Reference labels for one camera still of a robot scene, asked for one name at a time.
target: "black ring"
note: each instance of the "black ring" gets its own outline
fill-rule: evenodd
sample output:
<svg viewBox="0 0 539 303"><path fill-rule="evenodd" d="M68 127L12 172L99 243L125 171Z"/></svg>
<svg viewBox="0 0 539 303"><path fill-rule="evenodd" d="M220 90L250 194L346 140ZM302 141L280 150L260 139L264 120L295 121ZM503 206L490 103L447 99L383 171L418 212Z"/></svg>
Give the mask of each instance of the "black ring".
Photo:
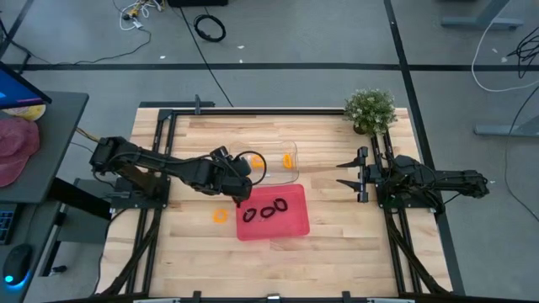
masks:
<svg viewBox="0 0 539 303"><path fill-rule="evenodd" d="M279 203L278 202L281 202L283 204L283 207L280 208L279 207ZM273 201L273 205L275 206L275 208L278 210L278 211L287 211L288 210L288 203L286 203L286 200L285 199L282 199L282 198L277 198Z"/></svg>
<svg viewBox="0 0 539 303"><path fill-rule="evenodd" d="M243 213L243 222L249 223L250 221L254 219L255 216L256 216L256 209L245 210L245 213Z"/></svg>
<svg viewBox="0 0 539 303"><path fill-rule="evenodd" d="M277 210L274 207L271 207L271 206L264 207L260 211L260 216L267 219L267 218L270 218L276 211Z"/></svg>
<svg viewBox="0 0 539 303"><path fill-rule="evenodd" d="M203 30L199 29L199 22L204 19L211 19L213 22L215 22L222 30L221 37L219 38L211 38L210 35L207 35ZM195 18L195 31L198 36L206 41L210 42L219 42L227 36L227 30L225 29L225 24L221 22L217 17L209 15L209 14L202 14Z"/></svg>

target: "orange ring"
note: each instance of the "orange ring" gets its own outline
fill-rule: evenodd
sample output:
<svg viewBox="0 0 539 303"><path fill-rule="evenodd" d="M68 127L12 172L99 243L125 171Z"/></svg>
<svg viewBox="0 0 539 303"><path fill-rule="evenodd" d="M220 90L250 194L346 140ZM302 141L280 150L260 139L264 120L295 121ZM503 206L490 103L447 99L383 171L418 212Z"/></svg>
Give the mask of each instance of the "orange ring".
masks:
<svg viewBox="0 0 539 303"><path fill-rule="evenodd" d="M215 223L225 223L228 218L228 211L224 209L218 209L213 212L213 221Z"/></svg>

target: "monitor screen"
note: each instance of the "monitor screen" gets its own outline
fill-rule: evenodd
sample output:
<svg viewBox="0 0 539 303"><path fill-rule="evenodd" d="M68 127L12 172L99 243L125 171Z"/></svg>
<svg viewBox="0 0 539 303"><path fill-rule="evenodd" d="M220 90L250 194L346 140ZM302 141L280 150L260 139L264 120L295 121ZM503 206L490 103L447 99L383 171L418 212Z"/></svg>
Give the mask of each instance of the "monitor screen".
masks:
<svg viewBox="0 0 539 303"><path fill-rule="evenodd" d="M0 109L44 104L50 101L16 72L0 64Z"/></svg>

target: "wooden tabletop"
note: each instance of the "wooden tabletop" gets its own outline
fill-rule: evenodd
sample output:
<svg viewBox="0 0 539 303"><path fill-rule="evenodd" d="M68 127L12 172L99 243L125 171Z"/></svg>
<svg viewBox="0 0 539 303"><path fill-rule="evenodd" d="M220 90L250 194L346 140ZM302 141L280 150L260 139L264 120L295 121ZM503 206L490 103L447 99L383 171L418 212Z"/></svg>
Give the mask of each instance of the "wooden tabletop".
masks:
<svg viewBox="0 0 539 303"><path fill-rule="evenodd" d="M138 110L133 143L151 148L158 111ZM395 154L419 159L408 111L397 109L397 116L398 122L390 129ZM238 141L296 143L300 171L296 183L305 188L310 233L241 242L236 237L235 206L229 197L196 193L173 178L159 232L151 296L191 297L194 290L201 290L204 297L263 297L272 293L340 297L344 290L364 297L397 294L384 216L375 203L374 188L368 188L371 202L360 204L351 189L335 182L337 178L357 179L358 168L335 166L351 161L361 146L368 146L371 156L367 136L356 135L349 121L335 115L179 116L173 156L199 156ZM228 211L227 222L213 221L217 209ZM138 213L128 210L111 225L98 291L110 285L131 256ZM434 216L427 209L411 209L408 221L417 256L440 285L450 289ZM408 265L404 257L401 259L407 290L411 291ZM139 268L140 287L143 266Z"/></svg>

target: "potted plant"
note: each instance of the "potted plant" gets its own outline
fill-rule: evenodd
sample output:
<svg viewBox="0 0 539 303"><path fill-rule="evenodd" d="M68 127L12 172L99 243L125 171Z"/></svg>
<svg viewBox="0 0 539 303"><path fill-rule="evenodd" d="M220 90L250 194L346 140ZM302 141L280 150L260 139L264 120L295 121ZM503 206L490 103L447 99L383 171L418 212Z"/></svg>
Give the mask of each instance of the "potted plant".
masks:
<svg viewBox="0 0 539 303"><path fill-rule="evenodd" d="M379 89L360 89L346 99L344 114L354 122L354 131L373 136L383 133L390 123L397 121L393 95Z"/></svg>

